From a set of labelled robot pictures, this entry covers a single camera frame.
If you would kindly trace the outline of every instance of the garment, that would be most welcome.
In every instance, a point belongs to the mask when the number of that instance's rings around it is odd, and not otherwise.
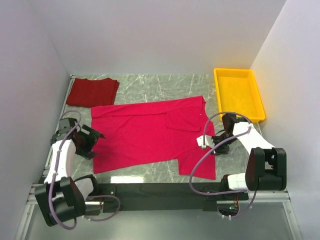
[[[66,104],[76,107],[96,107],[113,105],[119,82],[111,78],[88,80],[76,78]]]
[[[93,147],[94,173],[133,165],[178,160],[180,175],[190,175],[208,151],[197,138],[208,117],[202,96],[170,101],[97,106],[91,109],[92,128],[104,134]],[[206,134],[214,135],[211,122]],[[210,155],[196,177],[216,179],[215,157]]]

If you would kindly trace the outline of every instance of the yellow plastic bin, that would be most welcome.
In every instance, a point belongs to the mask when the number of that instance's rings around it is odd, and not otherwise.
[[[266,118],[252,70],[215,68],[213,72],[219,112],[243,114],[253,123]]]

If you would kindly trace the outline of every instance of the dark red towel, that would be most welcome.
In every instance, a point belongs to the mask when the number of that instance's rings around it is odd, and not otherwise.
[[[119,82],[111,78],[102,80],[76,78],[66,104],[86,108],[113,105],[118,87]]]
[[[171,101],[97,106],[91,109],[92,128],[104,134],[93,147],[93,172],[98,174],[133,165],[178,159],[179,174],[189,175],[208,151],[197,138],[208,117],[202,96]],[[207,134],[214,135],[212,122]],[[210,155],[196,177],[216,179],[215,157]]]

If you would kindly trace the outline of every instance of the gray marble surface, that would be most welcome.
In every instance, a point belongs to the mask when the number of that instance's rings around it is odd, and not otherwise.
[[[101,80],[112,78],[120,82],[115,105],[174,100],[202,95],[206,101],[205,111],[209,116],[218,112],[216,88],[212,74],[104,74],[81,75],[77,78]],[[65,111],[77,110],[82,114],[81,124],[91,126],[90,108],[66,106]],[[67,115],[78,118],[75,113]],[[215,131],[223,129],[218,117],[213,119]],[[194,177],[194,182],[220,182],[225,174],[243,173],[249,154],[239,141],[230,145],[228,155],[215,158],[216,180]],[[73,178],[93,173],[93,161],[78,155],[73,160]],[[99,183],[186,183],[189,176],[179,175],[176,159],[121,168],[95,174]]]

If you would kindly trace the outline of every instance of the folded fabric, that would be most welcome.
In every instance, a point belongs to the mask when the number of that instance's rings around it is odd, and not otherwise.
[[[179,174],[190,175],[208,149],[197,138],[208,117],[202,96],[184,99],[97,106],[91,109],[92,128],[104,134],[93,147],[93,172],[98,174],[140,164],[178,160]],[[211,122],[206,134],[214,135]],[[209,155],[196,177],[216,179],[215,157]]]
[[[102,80],[76,78],[66,104],[86,108],[113,105],[118,87],[119,82],[111,78]]]

